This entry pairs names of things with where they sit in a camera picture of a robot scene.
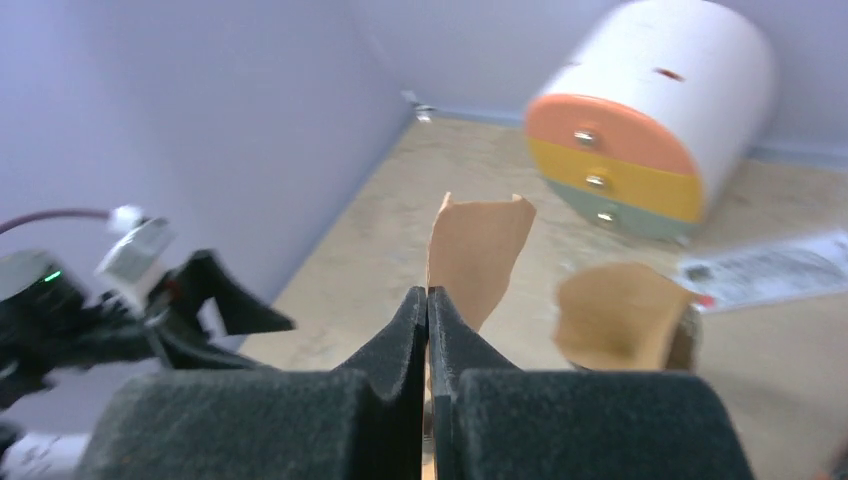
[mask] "beige tabletop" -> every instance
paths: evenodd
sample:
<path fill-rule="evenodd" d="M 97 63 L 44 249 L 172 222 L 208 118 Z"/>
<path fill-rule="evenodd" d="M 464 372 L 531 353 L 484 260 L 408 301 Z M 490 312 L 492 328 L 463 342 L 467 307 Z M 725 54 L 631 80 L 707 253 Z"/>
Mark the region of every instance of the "beige tabletop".
<path fill-rule="evenodd" d="M 289 370 L 346 359 L 424 283 L 447 191 L 457 201 L 517 193 L 538 209 L 509 291 L 481 331 L 523 368 L 568 368 L 550 340 L 561 279 L 618 260 L 672 274 L 681 254 L 588 226 L 547 189 L 520 131 L 436 119 L 409 130 L 276 301 L 299 330 L 254 335 L 242 353 Z M 846 175 L 748 161 L 689 249 L 844 227 L 846 201 Z M 810 478 L 848 436 L 846 311 L 848 296 L 831 296 L 704 318 L 698 373 L 724 400 L 758 478 Z"/>

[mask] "drawer knob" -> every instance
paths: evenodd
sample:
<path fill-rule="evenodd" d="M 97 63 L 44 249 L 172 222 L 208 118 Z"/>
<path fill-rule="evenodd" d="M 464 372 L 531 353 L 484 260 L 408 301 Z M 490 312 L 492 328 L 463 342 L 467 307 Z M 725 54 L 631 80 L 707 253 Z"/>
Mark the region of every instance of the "drawer knob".
<path fill-rule="evenodd" d="M 598 214 L 598 220 L 605 225 L 613 225 L 616 221 L 616 217 L 612 212 L 601 212 Z"/>
<path fill-rule="evenodd" d="M 589 175 L 586 177 L 586 184 L 598 190 L 604 190 L 607 188 L 606 180 L 604 180 L 604 177 L 600 175 Z"/>
<path fill-rule="evenodd" d="M 577 130 L 574 132 L 574 139 L 584 148 L 593 148 L 598 140 L 595 134 L 589 130 Z"/>

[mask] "gray wall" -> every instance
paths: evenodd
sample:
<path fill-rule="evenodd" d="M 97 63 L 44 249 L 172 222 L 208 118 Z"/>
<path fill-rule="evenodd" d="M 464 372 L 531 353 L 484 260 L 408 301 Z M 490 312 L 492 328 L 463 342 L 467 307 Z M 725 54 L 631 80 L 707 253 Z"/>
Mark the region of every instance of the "gray wall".
<path fill-rule="evenodd" d="M 400 86 L 338 2 L 0 2 L 0 218 L 143 205 L 179 232 L 168 260 L 214 247 L 273 298 L 405 125 Z M 0 237 L 88 274 L 102 225 Z M 150 365 L 65 376 L 4 417 L 89 428 Z"/>
<path fill-rule="evenodd" d="M 352 0 L 382 61 L 440 110 L 506 123 L 619 0 Z M 721 0 L 772 39 L 777 116 L 761 146 L 841 154 L 848 164 L 848 2 Z M 738 72 L 744 81 L 745 72 Z"/>

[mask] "crumpled brown paper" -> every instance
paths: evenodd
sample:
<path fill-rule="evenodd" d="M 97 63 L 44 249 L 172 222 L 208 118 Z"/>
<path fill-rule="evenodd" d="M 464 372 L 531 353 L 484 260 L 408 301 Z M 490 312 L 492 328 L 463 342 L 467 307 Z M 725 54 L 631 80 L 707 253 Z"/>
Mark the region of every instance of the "crumpled brown paper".
<path fill-rule="evenodd" d="M 553 339 L 570 362 L 590 370 L 664 370 L 691 355 L 681 318 L 697 295 L 640 263 L 577 272 L 557 292 Z"/>
<path fill-rule="evenodd" d="M 445 195 L 427 252 L 427 286 L 441 286 L 465 323 L 480 331 L 500 303 L 536 207 L 519 195 L 510 202 L 455 203 Z"/>

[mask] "cable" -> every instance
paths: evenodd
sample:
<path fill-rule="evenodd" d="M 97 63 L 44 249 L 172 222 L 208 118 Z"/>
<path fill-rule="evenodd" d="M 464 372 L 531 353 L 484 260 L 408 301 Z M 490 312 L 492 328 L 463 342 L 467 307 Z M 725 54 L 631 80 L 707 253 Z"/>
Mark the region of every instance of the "cable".
<path fill-rule="evenodd" d="M 42 210 L 40 212 L 21 215 L 20 217 L 0 223 L 0 235 L 13 228 L 20 227 L 21 225 L 41 220 L 52 220 L 56 218 L 91 218 L 94 220 L 109 221 L 110 215 L 111 212 L 108 210 L 97 210 L 93 208 L 60 208 L 54 210 Z"/>

